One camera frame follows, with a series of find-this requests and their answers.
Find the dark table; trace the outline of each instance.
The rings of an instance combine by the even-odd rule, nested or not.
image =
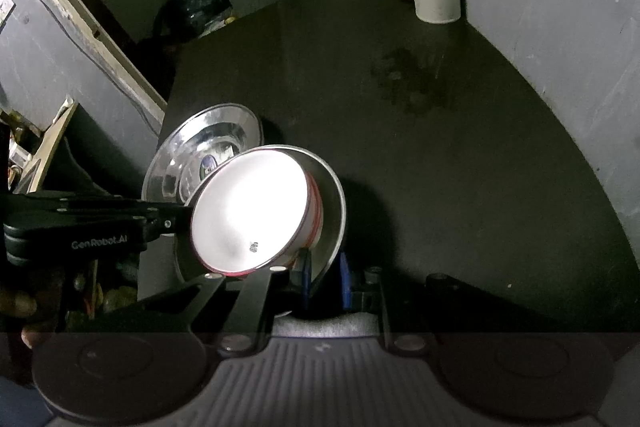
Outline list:
[[[332,165],[354,265],[399,288],[445,272],[577,328],[637,327],[638,266],[591,167],[467,22],[284,0],[184,48],[161,139],[220,102]]]

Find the screw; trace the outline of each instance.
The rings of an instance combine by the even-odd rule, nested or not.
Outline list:
[[[420,351],[427,345],[420,335],[400,335],[396,338],[394,344],[402,351]]]
[[[220,341],[220,347],[229,352],[246,351],[251,347],[251,344],[251,339],[242,333],[225,335]]]

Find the white bowl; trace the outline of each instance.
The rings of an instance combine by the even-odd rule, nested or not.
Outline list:
[[[272,261],[291,263],[317,240],[321,223],[311,175],[283,152],[252,150],[204,182],[194,201],[191,244],[204,266],[238,277]]]
[[[318,186],[322,198],[322,228],[315,239],[316,244],[311,247],[313,294],[322,285],[322,279],[337,258],[344,238],[347,209],[342,185],[333,169],[322,158],[308,150],[293,145],[264,145],[256,150],[276,150],[291,156],[305,172],[311,174]],[[204,184],[196,190],[187,205],[195,204],[203,187]],[[190,233],[178,233],[174,243],[176,275],[182,281],[194,279],[210,271],[194,253],[190,236]],[[273,263],[287,264],[284,256],[278,257]]]

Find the water stain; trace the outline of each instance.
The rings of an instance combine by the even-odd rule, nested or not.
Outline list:
[[[422,61],[413,52],[398,48],[371,68],[385,100],[409,114],[425,114],[434,108],[452,108],[446,81],[446,51],[431,50]]]

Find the black circular pad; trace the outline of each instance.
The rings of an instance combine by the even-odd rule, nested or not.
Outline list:
[[[33,380],[55,413],[122,425],[185,403],[206,367],[205,348],[191,333],[59,333],[34,352]]]
[[[587,333],[451,333],[440,370],[462,399],[511,419],[597,410],[613,378],[609,351]]]

